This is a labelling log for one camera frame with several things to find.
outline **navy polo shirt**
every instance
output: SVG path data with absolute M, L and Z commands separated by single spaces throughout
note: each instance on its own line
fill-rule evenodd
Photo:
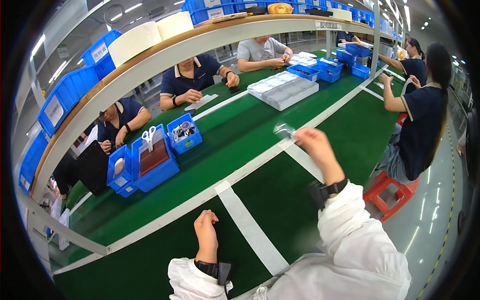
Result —
M 337 47 L 338 47 L 338 44 L 341 43 L 340 40 L 344 39 L 347 42 L 351 42 L 354 36 L 355 35 L 351 32 L 349 32 L 349 33 L 346 33 L 345 31 L 337 32 L 336 33 L 336 45 L 337 45 Z
M 400 64 L 403 68 L 403 75 L 405 79 L 410 78 L 410 75 L 414 75 L 419 81 L 420 85 L 427 84 L 427 73 L 425 71 L 425 63 L 421 59 L 420 55 L 415 55 L 411 59 L 400 60 Z M 408 84 L 405 90 L 405 94 L 410 94 L 417 88 L 413 84 Z
M 405 119 L 398 142 L 399 153 L 409 180 L 418 178 L 429 163 L 429 153 L 436 150 L 437 135 L 442 130 L 442 90 L 438 83 L 401 96 L 409 118 Z
M 218 75 L 221 65 L 208 54 L 194 57 L 193 79 L 180 74 L 178 65 L 170 68 L 163 74 L 160 96 L 178 96 L 185 94 L 189 89 L 201 91 L 214 84 L 213 76 Z
M 120 128 L 133 120 L 145 107 L 133 100 L 132 97 L 127 97 L 115 102 L 115 108 L 119 114 L 119 127 L 116 128 L 110 122 L 99 121 L 97 139 L 99 142 L 109 140 L 114 144 Z

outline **white protective suit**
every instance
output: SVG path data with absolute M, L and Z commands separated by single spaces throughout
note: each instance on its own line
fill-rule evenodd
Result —
M 402 300 L 411 276 L 379 220 L 365 210 L 363 188 L 348 183 L 318 212 L 324 253 L 304 255 L 283 274 L 245 293 L 242 300 Z M 224 288 L 193 259 L 172 259 L 171 300 L 225 300 Z

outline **plastic stool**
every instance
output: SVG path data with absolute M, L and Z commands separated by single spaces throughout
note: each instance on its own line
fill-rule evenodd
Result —
M 385 172 L 382 172 L 380 175 L 377 176 L 377 178 L 375 178 L 373 186 L 367 192 L 365 192 L 365 194 L 363 194 L 363 200 L 365 201 L 365 203 L 367 203 L 368 201 L 372 201 L 384 215 L 380 219 L 380 221 L 385 222 L 397 211 L 399 211 L 405 205 L 405 203 L 407 203 L 408 200 L 413 197 L 417 190 L 419 178 L 420 177 L 407 185 L 403 185 L 391 179 L 390 177 L 387 177 Z M 383 199 L 378 196 L 390 184 L 393 184 L 398 188 L 398 191 L 396 191 L 395 195 L 397 201 L 399 201 L 393 208 L 388 207 L 385 201 L 383 201 Z

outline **white scissors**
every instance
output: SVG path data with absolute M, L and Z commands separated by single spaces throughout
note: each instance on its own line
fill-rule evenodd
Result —
M 152 127 L 150 127 L 150 129 L 148 131 L 144 131 L 144 133 L 142 133 L 142 139 L 146 140 L 147 145 L 148 145 L 148 152 L 153 151 L 152 138 L 153 138 L 153 135 L 154 135 L 155 131 L 156 131 L 155 126 L 152 126 Z

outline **white foam roll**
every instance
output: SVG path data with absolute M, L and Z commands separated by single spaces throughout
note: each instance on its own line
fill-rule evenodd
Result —
M 147 22 L 119 36 L 108 47 L 115 67 L 162 41 L 155 22 Z
M 163 40 L 193 29 L 189 12 L 178 12 L 156 23 Z
M 332 18 L 352 22 L 352 12 L 339 10 L 337 8 L 329 8 L 328 11 L 333 12 Z

